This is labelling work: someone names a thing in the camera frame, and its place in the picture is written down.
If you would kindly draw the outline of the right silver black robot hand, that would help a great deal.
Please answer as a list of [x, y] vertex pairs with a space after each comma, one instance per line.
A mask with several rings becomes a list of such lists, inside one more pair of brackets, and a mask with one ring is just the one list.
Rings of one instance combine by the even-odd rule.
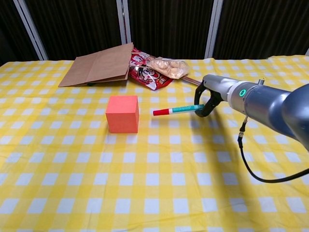
[[195, 110], [195, 114], [199, 117], [207, 117], [220, 102], [227, 101], [228, 91], [238, 82], [239, 80], [223, 76], [205, 75], [201, 84], [196, 88], [194, 105], [199, 105], [200, 97], [205, 90], [211, 93], [211, 97], [202, 109]]

